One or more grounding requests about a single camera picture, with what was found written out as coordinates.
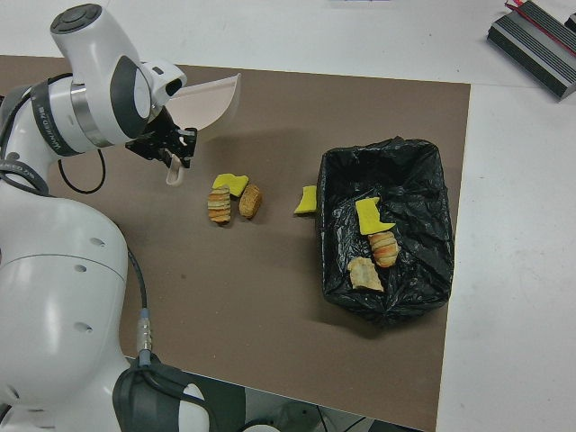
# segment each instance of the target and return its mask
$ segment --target brown mat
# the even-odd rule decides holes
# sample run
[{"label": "brown mat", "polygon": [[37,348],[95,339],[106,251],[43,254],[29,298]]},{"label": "brown mat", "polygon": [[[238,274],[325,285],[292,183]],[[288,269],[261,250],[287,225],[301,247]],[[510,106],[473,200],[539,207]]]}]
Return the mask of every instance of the brown mat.
[{"label": "brown mat", "polygon": [[[0,94],[66,71],[57,58],[0,57]],[[185,67],[189,84],[236,70]],[[325,302],[312,218],[293,217],[316,183],[322,153],[400,135],[440,147],[453,222],[470,87],[350,76],[242,71],[238,115],[225,136],[196,150],[177,188],[166,170],[107,149],[104,189],[80,196],[56,171],[51,192],[89,203],[124,231],[147,280],[160,358],[185,370],[413,428],[433,430],[446,308],[380,330]],[[99,180],[96,154],[65,163],[81,187]],[[233,210],[224,228],[206,216],[223,172],[264,191],[252,221]],[[121,324],[134,354],[140,298],[133,273]]]}]

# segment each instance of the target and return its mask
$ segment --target white table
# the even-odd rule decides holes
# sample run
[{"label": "white table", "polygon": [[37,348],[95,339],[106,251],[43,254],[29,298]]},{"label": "white table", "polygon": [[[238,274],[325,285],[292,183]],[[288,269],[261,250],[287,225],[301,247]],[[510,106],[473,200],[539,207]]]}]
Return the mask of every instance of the white table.
[{"label": "white table", "polygon": [[[77,3],[3,0],[0,54],[59,57],[47,28]],[[574,430],[576,96],[486,42],[503,0],[97,3],[144,59],[471,83],[437,430]]]}]

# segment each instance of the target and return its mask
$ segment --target black trash bag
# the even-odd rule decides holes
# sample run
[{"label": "black trash bag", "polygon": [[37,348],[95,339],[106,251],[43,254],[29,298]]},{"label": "black trash bag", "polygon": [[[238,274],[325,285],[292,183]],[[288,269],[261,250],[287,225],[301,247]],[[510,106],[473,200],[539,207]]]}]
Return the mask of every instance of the black trash bag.
[{"label": "black trash bag", "polygon": [[[384,293],[352,289],[348,263],[374,261],[360,234],[355,202],[380,197],[382,222],[396,222],[396,265],[376,266]],[[388,139],[366,147],[334,148],[322,157],[316,231],[322,290],[329,302],[385,326],[444,305],[454,271],[454,238],[438,148],[419,139]]]}]

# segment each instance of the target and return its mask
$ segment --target yellow sponge piece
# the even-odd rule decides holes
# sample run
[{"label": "yellow sponge piece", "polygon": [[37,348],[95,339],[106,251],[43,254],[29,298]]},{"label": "yellow sponge piece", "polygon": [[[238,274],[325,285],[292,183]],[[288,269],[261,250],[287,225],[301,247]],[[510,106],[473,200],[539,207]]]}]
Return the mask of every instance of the yellow sponge piece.
[{"label": "yellow sponge piece", "polygon": [[241,196],[248,184],[247,175],[233,175],[230,173],[219,174],[214,180],[212,189],[218,189],[227,185],[230,189],[230,194],[234,196]]},{"label": "yellow sponge piece", "polygon": [[380,222],[380,213],[376,208],[376,204],[380,198],[364,198],[355,202],[356,213],[358,213],[358,220],[360,221],[360,234],[367,236],[376,232],[387,231],[392,228],[395,223]]},{"label": "yellow sponge piece", "polygon": [[294,210],[294,214],[312,213],[316,211],[316,186],[304,186],[302,199]]}]

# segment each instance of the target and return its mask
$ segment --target red cable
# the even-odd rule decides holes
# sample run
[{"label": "red cable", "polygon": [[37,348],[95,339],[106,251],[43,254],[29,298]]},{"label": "red cable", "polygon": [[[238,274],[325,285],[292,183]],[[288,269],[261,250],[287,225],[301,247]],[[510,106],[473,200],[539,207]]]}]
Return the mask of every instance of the red cable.
[{"label": "red cable", "polygon": [[[518,3],[520,0],[513,0],[514,3]],[[540,30],[540,32],[542,32],[543,34],[545,34],[546,36],[548,36],[550,39],[552,39],[554,42],[556,42],[558,45],[562,46],[565,50],[567,50],[568,52],[570,52],[574,57],[576,57],[576,50],[572,49],[571,47],[569,47],[568,45],[566,45],[564,42],[562,42],[560,39],[558,39],[556,36],[554,36],[553,34],[551,34],[547,29],[545,29],[542,25],[540,25],[538,22],[536,22],[534,19],[532,19],[526,12],[524,12],[522,9],[520,9],[517,6],[514,6],[513,4],[509,4],[509,3],[505,3],[504,4],[509,10],[514,11],[514,12],[518,12],[518,14],[524,18],[525,20],[530,21],[538,30]]]}]

